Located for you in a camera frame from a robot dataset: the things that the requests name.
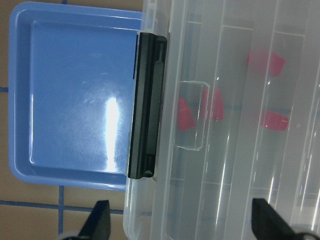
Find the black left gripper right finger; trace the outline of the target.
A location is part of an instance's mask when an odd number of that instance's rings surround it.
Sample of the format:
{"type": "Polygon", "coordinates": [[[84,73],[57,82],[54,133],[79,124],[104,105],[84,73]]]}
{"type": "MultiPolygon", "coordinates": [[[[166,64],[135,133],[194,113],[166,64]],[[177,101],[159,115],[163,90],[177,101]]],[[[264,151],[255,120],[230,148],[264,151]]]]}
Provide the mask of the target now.
{"type": "Polygon", "coordinates": [[[251,230],[257,240],[302,240],[264,198],[253,198],[251,230]]]}

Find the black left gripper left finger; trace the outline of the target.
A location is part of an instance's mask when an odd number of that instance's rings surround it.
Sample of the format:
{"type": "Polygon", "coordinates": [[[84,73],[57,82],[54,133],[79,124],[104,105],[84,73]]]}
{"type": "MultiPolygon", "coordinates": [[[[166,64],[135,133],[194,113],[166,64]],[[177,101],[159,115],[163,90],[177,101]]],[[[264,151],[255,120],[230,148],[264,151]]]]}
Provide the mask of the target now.
{"type": "Polygon", "coordinates": [[[96,202],[77,238],[80,240],[108,240],[110,235],[110,203],[108,200],[99,200],[96,202]]]}

